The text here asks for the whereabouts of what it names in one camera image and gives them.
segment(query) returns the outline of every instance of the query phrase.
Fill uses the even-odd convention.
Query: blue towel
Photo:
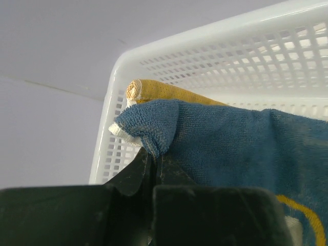
[[[133,105],[115,125],[155,158],[178,162],[198,184],[262,187],[300,220],[303,245],[326,245],[328,123],[278,110],[179,100]]]

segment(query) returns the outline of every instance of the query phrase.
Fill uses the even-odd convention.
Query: dark green object
[[[273,194],[196,186],[144,149],[102,186],[0,191],[0,246],[147,246],[149,236],[156,246],[292,245]]]

